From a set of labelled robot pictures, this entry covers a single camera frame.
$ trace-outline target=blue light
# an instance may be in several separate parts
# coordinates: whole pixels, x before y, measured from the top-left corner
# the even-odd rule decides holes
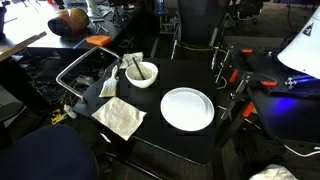
[[[282,97],[282,98],[277,98],[273,102],[272,110],[273,113],[276,114],[283,114],[283,113],[290,113],[294,104],[296,104],[296,100],[293,98],[288,98],[288,97]]]

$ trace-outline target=white napkin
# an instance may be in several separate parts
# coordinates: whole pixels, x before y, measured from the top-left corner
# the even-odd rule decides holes
[[[132,57],[138,62],[142,62],[143,53],[132,53],[132,54],[124,54],[122,58],[122,64],[120,65],[120,69],[127,69],[130,65],[134,64]]]
[[[146,114],[121,99],[113,97],[92,116],[127,141],[138,129]]]

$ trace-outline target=black fabric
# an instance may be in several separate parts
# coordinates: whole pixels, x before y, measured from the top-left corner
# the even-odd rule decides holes
[[[41,128],[0,152],[1,180],[94,180],[95,158],[66,125]]]
[[[185,44],[209,45],[215,27],[225,15],[219,0],[178,0],[179,41]]]

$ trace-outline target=white object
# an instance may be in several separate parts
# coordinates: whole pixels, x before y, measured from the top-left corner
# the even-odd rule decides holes
[[[134,64],[132,58],[135,58],[136,62],[142,62],[143,60],[143,53],[142,52],[137,52],[137,53],[132,53],[132,54],[124,54],[122,58],[122,63],[120,65],[120,69],[127,69],[129,66]]]
[[[138,129],[146,114],[121,99],[113,97],[93,113],[92,117],[127,141]]]
[[[77,114],[72,111],[71,106],[65,104],[63,107],[63,110],[72,118],[75,119],[77,117]]]
[[[87,14],[89,17],[93,17],[93,18],[101,17],[101,13],[98,9],[96,1],[86,0],[86,3],[87,3],[87,9],[88,9]]]
[[[172,126],[185,131],[198,131],[213,120],[214,107],[202,92],[191,88],[169,91],[161,100],[163,117]]]
[[[111,77],[103,83],[102,90],[99,97],[114,97],[117,90],[116,74],[118,72],[118,66],[115,65],[112,69]]]
[[[320,9],[294,40],[278,54],[286,66],[320,79]]]
[[[136,87],[147,88],[157,79],[158,68],[156,65],[149,62],[137,63],[145,80],[141,79],[139,71],[135,64],[132,64],[126,69],[126,77]]]
[[[298,180],[285,167],[271,164],[262,172],[252,176],[250,180]]]

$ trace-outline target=white lamp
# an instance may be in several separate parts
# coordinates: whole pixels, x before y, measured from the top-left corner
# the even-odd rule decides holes
[[[287,67],[320,79],[320,8],[293,41],[278,54]]]

